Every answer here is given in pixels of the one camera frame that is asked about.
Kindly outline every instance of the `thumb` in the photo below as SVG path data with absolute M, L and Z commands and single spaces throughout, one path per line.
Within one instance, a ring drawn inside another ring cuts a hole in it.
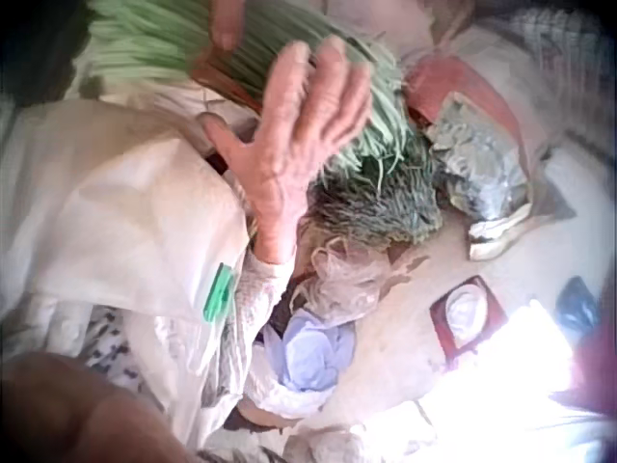
M 240 155 L 244 144 L 237 139 L 227 123 L 218 115 L 206 113 L 201 116 L 203 130 L 216 151 L 221 154 L 228 166 L 234 164 L 234 159 Z

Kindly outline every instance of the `green tag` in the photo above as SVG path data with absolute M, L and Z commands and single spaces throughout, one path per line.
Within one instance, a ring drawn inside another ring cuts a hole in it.
M 212 323 L 221 313 L 227 315 L 229 301 L 232 297 L 232 287 L 233 269 L 221 262 L 214 276 L 214 282 L 205 301 L 205 306 L 203 306 L 203 319 L 205 321 Z

